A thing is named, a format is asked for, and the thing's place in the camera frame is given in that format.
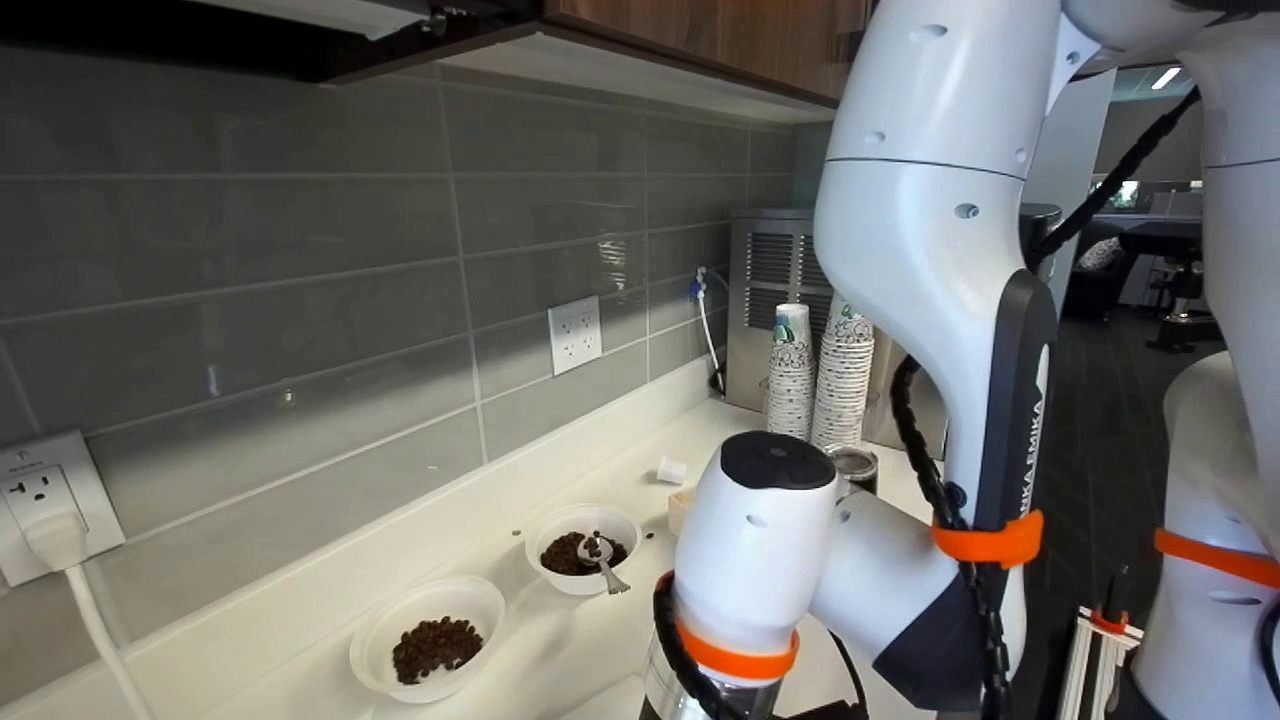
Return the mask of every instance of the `kitchen counter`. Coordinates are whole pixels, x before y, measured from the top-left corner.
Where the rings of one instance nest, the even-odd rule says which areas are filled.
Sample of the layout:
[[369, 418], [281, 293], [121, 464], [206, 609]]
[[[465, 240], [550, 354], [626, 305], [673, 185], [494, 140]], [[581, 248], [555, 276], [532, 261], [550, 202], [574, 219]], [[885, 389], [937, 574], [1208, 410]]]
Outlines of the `kitchen counter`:
[[[666, 526], [669, 483], [649, 483], [660, 461], [688, 483], [724, 434], [758, 426], [751, 410], [704, 395], [688, 364], [511, 454], [490, 464], [349, 538], [270, 574], [266, 583], [169, 626], [129, 652], [162, 720], [593, 720], [639, 707], [639, 667], [651, 638], [649, 592], [673, 566]], [[885, 450], [882, 491], [921, 510], [904, 461]], [[632, 592], [567, 600], [525, 558], [519, 526], [550, 506], [603, 503], [639, 519]], [[390, 703], [349, 671], [354, 632], [401, 594], [441, 574], [490, 574], [507, 615], [485, 671], [432, 707]], [[845, 665], [819, 624], [805, 624], [799, 667], [779, 710], [850, 696]], [[877, 720], [909, 710], [864, 667]], [[129, 720], [102, 667], [75, 671], [13, 707], [6, 720]]]

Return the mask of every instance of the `small bowl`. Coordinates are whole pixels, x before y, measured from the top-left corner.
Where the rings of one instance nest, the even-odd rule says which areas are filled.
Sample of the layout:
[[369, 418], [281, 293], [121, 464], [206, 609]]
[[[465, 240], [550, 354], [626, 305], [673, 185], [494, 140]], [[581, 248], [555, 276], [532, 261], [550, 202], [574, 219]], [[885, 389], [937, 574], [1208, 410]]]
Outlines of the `small bowl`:
[[[451, 667], [451, 671], [441, 667], [418, 683], [401, 683], [394, 665], [401, 634], [424, 620], [443, 620], [443, 615], [469, 620], [485, 638], [480, 652], [465, 667]], [[349, 665], [357, 678], [382, 696], [394, 696], [401, 703], [441, 703], [480, 671], [485, 655], [494, 652], [499, 620], [503, 620], [503, 594], [490, 578], [451, 574], [369, 620], [354, 634]]]
[[610, 510], [610, 506], [555, 506], [550, 510], [532, 532], [525, 532], [525, 558], [563, 594], [603, 594], [610, 583], [601, 570], [593, 574], [563, 574], [543, 566], [543, 553], [563, 537], [563, 532], [601, 532], [615, 544], [630, 548], [630, 558], [613, 563], [615, 574], [630, 578], [630, 566], [636, 558], [639, 548], [639, 525], [626, 510]]

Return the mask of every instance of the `wall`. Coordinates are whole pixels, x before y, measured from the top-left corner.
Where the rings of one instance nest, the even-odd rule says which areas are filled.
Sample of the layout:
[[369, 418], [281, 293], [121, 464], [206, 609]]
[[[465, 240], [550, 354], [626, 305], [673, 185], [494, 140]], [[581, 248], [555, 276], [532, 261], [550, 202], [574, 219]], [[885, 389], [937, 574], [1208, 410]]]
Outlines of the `wall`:
[[[1138, 102], [1113, 102], [1105, 146], [1095, 153], [1095, 172], [1113, 172], [1121, 157], [1163, 114], [1180, 102], [1176, 101], [1138, 101]], [[1190, 106], [1190, 114], [1163, 135], [1163, 145], [1150, 157], [1150, 164], [1138, 172], [1143, 185], [1190, 185], [1201, 175], [1201, 129], [1203, 106]]]
[[[807, 187], [799, 146], [441, 66], [0, 46], [0, 445], [88, 433], [129, 532], [88, 570], [146, 638], [696, 359], [688, 276]], [[543, 307], [581, 295], [603, 359], [553, 376]], [[0, 594], [0, 703], [88, 660], [65, 578]]]

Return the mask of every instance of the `white outlet cover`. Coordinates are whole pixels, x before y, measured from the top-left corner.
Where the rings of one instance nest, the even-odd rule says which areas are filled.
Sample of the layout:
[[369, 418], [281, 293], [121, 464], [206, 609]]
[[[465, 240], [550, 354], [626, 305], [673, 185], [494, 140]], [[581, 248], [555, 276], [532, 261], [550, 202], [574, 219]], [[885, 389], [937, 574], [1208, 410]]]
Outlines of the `white outlet cover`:
[[553, 367], [574, 371], [601, 354], [601, 295], [550, 307]]
[[6, 491], [0, 494], [0, 570], [8, 583], [25, 583], [25, 578], [35, 578], [50, 570], [46, 558], [31, 557], [31, 548], [21, 532], [21, 516], [8, 506], [13, 483], [28, 478], [39, 468], [69, 478], [71, 499], [83, 516], [88, 557], [123, 544], [117, 506], [103, 491], [103, 478], [96, 475], [96, 464], [91, 464], [80, 433], [6, 447], [0, 450], [0, 491]]

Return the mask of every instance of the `electrical outlet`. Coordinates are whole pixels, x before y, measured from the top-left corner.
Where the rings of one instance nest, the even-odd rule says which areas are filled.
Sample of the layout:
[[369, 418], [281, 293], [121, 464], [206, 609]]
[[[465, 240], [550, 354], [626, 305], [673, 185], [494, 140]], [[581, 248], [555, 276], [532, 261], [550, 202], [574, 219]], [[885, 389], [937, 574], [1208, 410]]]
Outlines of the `electrical outlet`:
[[50, 570], [25, 538], [25, 526], [46, 516], [71, 506], [83, 525], [88, 557], [123, 544], [121, 519], [80, 433], [0, 450], [0, 503], [0, 570], [8, 583]]
[[601, 301], [595, 295], [550, 307], [550, 327], [553, 327], [555, 376], [601, 354]]

